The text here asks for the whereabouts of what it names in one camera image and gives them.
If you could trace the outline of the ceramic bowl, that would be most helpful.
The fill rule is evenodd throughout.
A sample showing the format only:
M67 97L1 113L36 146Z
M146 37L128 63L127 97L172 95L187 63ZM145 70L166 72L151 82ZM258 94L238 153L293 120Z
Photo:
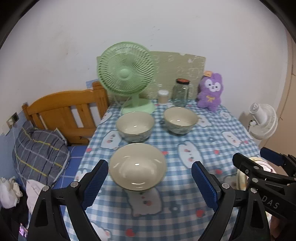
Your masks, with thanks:
M116 128L120 136L128 143L139 143L150 137L154 123L154 118L149 113L134 111L119 117L116 121Z
M158 185L167 171L167 160L155 146L132 143L119 148L109 160L109 174L121 188L145 191Z
M199 120L196 113L182 107L166 109L163 112L163 117L166 128L175 135L186 135Z

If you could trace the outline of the wall power outlet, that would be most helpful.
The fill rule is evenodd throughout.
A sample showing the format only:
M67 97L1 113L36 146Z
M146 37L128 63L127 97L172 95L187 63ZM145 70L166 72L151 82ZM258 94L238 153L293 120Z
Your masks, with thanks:
M9 128L12 128L13 125L19 120L19 116L17 113L14 113L8 120L7 120L7 125Z

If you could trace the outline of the scalloped yellow flower plate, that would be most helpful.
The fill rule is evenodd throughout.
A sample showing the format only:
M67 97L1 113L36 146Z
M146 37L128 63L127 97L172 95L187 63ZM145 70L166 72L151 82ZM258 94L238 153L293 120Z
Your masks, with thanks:
M250 157L250 160L252 160L254 162L256 160L266 161L266 160L262 159L261 157ZM240 170L237 170L236 189L238 189L238 190L246 190L247 179L248 179L248 177L243 172L241 172Z

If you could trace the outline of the grey plaid pillow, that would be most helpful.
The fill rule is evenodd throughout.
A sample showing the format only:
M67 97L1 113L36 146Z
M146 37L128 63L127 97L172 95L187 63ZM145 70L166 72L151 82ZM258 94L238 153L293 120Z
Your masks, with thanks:
M12 158L24 183L35 180L53 186L67 167L70 151L58 128L41 130L28 120L16 137Z

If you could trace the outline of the wooden bed headboard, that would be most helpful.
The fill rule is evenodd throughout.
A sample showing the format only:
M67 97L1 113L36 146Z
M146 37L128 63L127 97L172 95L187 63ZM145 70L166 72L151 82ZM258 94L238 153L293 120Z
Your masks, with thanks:
M69 90L46 95L31 105L23 104L27 120L41 130L58 129L70 145L88 145L95 124L90 104L96 104L102 118L109 108L107 91L99 81L92 89Z

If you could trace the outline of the blue checkered tablecloth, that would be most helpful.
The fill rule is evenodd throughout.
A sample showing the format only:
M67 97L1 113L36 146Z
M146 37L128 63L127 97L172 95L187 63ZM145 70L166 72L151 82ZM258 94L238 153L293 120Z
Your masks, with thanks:
M200 109L194 101L188 109L200 116L191 132L175 136L166 129L163 112L156 105L155 125L147 144L166 158L162 182L146 192L131 192L114 183L110 176L86 213L101 240L198 240L213 210L191 175L195 161L203 163L219 181L233 184L236 168L232 157L241 153L259 156L259 147L245 127L224 106L216 112Z

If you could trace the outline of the glass jar black lid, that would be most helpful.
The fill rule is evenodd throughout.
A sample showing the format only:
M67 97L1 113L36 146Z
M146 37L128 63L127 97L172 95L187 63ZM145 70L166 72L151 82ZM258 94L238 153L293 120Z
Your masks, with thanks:
M189 99L191 83L184 78L177 78L172 90L171 100L174 106L185 107Z

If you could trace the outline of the white crumpled cloth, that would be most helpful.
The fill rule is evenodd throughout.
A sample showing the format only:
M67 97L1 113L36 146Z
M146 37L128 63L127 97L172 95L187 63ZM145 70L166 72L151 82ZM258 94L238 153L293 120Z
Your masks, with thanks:
M10 209L15 207L20 202L22 196L23 194L16 182L15 176L10 179L1 177L0 200L3 208Z

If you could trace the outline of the cotton swab container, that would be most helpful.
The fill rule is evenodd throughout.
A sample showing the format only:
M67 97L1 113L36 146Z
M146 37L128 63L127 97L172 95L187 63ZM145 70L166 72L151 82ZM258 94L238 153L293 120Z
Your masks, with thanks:
M160 89L158 91L158 103L161 105L167 104L169 100L169 91L165 89Z

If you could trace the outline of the purple plush bunny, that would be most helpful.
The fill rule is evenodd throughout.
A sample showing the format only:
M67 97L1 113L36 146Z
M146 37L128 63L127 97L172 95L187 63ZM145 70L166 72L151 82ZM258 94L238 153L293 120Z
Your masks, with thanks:
M197 107L217 111L221 104L222 91L222 76L219 73L205 71L198 86Z

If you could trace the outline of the green desk fan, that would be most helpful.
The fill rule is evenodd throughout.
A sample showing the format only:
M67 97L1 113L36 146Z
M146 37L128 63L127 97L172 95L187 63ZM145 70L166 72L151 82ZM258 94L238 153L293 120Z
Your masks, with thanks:
M116 96L127 97L121 113L153 113L155 105L140 98L154 79L154 61L149 50L137 43L120 42L97 57L97 76L101 85Z

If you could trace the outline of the green cartoon board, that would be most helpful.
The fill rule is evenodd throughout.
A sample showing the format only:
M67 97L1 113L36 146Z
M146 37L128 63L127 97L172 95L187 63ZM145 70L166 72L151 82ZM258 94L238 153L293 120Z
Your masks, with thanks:
M161 51L151 51L151 56L154 60L154 79L140 94L141 98L157 99L161 89L168 90L171 95L178 78L190 81L189 99L196 98L198 84L204 73L205 57Z

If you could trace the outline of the white red trim plate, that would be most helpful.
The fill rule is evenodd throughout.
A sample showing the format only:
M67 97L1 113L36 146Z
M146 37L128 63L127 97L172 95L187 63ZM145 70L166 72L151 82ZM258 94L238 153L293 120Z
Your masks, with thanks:
M255 161L257 164L259 164L260 166L262 166L263 170L266 172L271 172L271 173L276 173L276 171L274 170L274 168L267 163L266 161L262 161L262 160L256 160Z

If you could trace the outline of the white floor fan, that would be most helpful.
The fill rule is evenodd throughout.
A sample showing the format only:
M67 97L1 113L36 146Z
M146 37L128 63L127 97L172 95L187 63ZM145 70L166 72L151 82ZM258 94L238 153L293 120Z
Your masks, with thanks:
M266 140L276 131L278 117L276 111L269 104L253 103L249 108L249 113L256 124L249 128L250 134L257 140Z

